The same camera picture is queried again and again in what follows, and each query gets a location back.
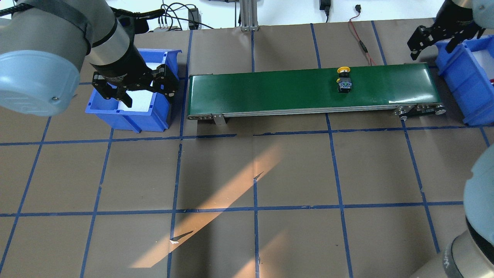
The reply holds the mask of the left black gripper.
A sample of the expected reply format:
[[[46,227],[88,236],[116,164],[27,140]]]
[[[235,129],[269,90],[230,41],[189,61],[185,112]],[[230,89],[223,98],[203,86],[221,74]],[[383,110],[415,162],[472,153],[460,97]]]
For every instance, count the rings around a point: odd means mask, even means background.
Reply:
[[[95,66],[92,86],[106,99],[118,97],[127,108],[132,107],[132,98],[127,91],[148,90],[165,95],[172,104],[179,88],[179,79],[166,64],[154,68],[146,64],[123,66]]]

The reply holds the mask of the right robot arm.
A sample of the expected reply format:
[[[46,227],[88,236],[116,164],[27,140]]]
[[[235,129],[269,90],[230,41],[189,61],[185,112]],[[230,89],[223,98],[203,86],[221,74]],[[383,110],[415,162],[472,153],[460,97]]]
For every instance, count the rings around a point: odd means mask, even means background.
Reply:
[[[419,26],[410,37],[411,58],[436,45],[439,74],[450,88],[467,125],[494,121],[492,0],[445,0],[434,24]],[[492,278],[494,243],[494,147],[471,169],[464,188],[466,231],[418,271],[413,278]]]

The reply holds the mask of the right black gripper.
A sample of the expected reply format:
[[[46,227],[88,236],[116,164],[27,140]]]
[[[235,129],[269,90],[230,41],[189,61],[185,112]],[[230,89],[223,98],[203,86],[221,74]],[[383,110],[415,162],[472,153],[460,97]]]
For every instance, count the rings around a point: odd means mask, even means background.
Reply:
[[[452,53],[458,44],[466,39],[480,38],[486,29],[475,22],[471,12],[440,13],[431,26],[416,27],[407,41],[410,57],[416,61],[425,48],[445,39],[449,40],[446,52]]]

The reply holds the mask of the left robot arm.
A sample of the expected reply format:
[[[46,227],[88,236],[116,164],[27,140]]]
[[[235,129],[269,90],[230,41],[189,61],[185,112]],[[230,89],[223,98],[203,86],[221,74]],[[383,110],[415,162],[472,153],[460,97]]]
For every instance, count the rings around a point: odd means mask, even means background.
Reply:
[[[167,64],[147,66],[134,36],[164,9],[138,13],[105,0],[20,0],[1,10],[11,21],[1,28],[1,106],[24,114],[53,116],[74,97],[87,61],[92,86],[105,100],[130,108],[129,92],[146,90],[170,97],[178,75]]]

